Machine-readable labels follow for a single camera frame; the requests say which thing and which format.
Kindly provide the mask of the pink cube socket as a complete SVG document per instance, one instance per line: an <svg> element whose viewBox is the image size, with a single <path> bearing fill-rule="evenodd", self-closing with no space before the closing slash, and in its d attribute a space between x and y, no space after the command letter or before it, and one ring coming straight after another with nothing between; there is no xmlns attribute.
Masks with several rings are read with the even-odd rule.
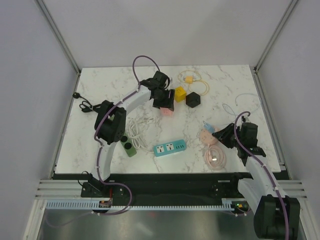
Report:
<svg viewBox="0 0 320 240"><path fill-rule="evenodd" d="M174 111L172 111L171 109L166 108L166 107L161 107L160 108L160 113L161 113L162 116L172 117L173 114L174 114Z"/></svg>

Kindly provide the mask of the yellow cube socket adapter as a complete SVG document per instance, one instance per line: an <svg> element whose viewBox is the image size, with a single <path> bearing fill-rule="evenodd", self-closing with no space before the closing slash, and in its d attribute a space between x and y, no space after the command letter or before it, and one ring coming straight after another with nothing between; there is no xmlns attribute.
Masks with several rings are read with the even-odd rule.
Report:
<svg viewBox="0 0 320 240"><path fill-rule="evenodd" d="M187 96L187 92L182 86L178 86L175 88L175 93L174 93L174 100L179 103L183 101Z"/></svg>

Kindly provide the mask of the pink round socket base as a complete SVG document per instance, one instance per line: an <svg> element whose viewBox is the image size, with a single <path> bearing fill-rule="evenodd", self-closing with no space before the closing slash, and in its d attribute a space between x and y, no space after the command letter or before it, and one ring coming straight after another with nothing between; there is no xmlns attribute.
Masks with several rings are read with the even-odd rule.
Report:
<svg viewBox="0 0 320 240"><path fill-rule="evenodd" d="M199 133L199 140L206 146L215 145L218 143L218 139L212 136L207 129L203 128Z"/></svg>

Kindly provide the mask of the blue plug adapter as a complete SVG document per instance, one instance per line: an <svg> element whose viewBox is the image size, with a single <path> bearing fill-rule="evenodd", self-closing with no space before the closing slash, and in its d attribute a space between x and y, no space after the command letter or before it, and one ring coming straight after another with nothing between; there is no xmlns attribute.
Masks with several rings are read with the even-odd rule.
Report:
<svg viewBox="0 0 320 240"><path fill-rule="evenodd" d="M205 130L207 130L210 134L213 134L216 132L216 128L214 126L212 126L211 124L209 124L206 121L203 121L203 127Z"/></svg>

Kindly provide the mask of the black cube adapter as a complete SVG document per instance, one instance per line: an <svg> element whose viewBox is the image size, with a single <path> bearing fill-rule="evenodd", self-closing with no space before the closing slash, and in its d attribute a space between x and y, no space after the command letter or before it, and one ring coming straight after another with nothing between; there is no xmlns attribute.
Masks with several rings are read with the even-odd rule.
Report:
<svg viewBox="0 0 320 240"><path fill-rule="evenodd" d="M190 108L195 108L201 104L201 96L196 92L191 92L185 97L185 104Z"/></svg>

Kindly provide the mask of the small orange charger plug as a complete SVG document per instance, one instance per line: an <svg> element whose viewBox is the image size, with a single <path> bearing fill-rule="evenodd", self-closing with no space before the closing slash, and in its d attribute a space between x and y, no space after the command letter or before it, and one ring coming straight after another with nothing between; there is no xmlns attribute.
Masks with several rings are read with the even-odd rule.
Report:
<svg viewBox="0 0 320 240"><path fill-rule="evenodd" d="M186 76L186 77L184 78L184 82L187 83L187 84L192 84L193 81L194 81L193 76Z"/></svg>

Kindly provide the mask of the teal power strip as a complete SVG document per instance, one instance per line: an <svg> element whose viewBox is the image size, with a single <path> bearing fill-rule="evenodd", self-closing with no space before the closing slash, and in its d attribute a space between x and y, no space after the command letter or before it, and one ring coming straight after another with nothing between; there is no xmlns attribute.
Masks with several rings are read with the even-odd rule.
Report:
<svg viewBox="0 0 320 240"><path fill-rule="evenodd" d="M175 154L183 152L187 149L187 144L185 140L179 139L163 144L159 144L153 147L153 152L155 157L163 157L170 154Z"/></svg>

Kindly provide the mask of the green power strip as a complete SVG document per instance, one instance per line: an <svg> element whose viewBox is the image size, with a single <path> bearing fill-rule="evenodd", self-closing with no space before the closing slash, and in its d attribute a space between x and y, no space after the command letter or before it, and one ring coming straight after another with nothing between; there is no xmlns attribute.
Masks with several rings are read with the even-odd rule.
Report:
<svg viewBox="0 0 320 240"><path fill-rule="evenodd" d="M122 136L120 143L129 158L137 154L137 150L134 147L132 140L127 135L124 134Z"/></svg>

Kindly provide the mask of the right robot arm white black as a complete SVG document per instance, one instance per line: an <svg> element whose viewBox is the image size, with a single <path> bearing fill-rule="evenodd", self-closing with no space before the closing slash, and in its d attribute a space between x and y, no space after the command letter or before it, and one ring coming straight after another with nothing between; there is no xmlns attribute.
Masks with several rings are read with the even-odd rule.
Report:
<svg viewBox="0 0 320 240"><path fill-rule="evenodd" d="M300 221L300 203L290 197L267 165L266 153L258 146L258 126L243 122L230 123L213 134L227 148L236 148L237 155L251 174L229 184L235 197L244 196L254 213L253 227L259 239L296 240Z"/></svg>

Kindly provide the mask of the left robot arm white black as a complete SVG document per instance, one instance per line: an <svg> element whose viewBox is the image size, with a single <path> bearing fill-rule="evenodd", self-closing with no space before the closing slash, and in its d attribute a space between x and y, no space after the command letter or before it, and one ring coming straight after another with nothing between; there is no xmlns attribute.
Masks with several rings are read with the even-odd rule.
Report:
<svg viewBox="0 0 320 240"><path fill-rule="evenodd" d="M88 183L99 197L110 191L107 180L111 175L111 161L116 144L125 134L127 115L140 105L153 100L153 107L173 110L174 93L168 89L170 78L157 70L153 77L138 82L133 89L117 103L105 100L100 104L94 124L94 140L98 152Z"/></svg>

